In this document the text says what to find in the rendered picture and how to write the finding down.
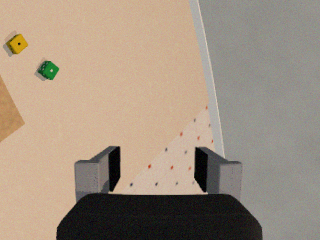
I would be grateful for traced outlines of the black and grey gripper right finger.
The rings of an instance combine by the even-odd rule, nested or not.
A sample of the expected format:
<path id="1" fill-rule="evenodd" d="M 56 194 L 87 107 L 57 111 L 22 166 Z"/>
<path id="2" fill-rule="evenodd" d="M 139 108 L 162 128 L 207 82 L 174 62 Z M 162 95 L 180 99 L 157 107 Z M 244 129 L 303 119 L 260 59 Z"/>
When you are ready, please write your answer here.
<path id="1" fill-rule="evenodd" d="M 207 147 L 195 147 L 194 178 L 203 192 L 228 194 L 241 203 L 243 163 L 228 161 Z"/>

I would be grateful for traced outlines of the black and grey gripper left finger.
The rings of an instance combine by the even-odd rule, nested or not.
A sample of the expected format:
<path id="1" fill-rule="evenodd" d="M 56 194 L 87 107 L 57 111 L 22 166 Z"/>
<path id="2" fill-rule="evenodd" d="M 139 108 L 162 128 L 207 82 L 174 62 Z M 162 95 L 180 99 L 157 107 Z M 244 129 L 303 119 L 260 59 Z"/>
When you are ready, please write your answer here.
<path id="1" fill-rule="evenodd" d="M 109 146 L 90 160 L 74 163 L 76 203 L 85 195 L 113 192 L 120 177 L 120 146 Z"/>

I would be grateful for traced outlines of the yellow die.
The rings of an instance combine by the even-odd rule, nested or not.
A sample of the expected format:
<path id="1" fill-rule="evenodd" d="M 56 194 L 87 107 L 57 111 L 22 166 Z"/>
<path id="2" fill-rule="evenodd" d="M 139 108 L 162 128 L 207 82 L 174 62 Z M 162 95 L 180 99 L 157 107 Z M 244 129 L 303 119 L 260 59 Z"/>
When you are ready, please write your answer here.
<path id="1" fill-rule="evenodd" d="M 6 45 L 9 47 L 13 54 L 19 54 L 23 49 L 25 49 L 28 46 L 22 34 L 15 35 L 6 43 Z"/>

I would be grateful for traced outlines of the green die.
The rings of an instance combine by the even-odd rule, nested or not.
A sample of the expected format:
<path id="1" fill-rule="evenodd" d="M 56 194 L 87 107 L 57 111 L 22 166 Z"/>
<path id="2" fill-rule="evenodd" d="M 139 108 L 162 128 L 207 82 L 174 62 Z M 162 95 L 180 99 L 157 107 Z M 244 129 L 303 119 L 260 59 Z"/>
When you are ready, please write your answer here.
<path id="1" fill-rule="evenodd" d="M 38 70 L 38 73 L 48 80 L 53 80 L 58 71 L 59 68 L 54 63 L 52 63 L 51 61 L 44 61 L 44 63 Z"/>

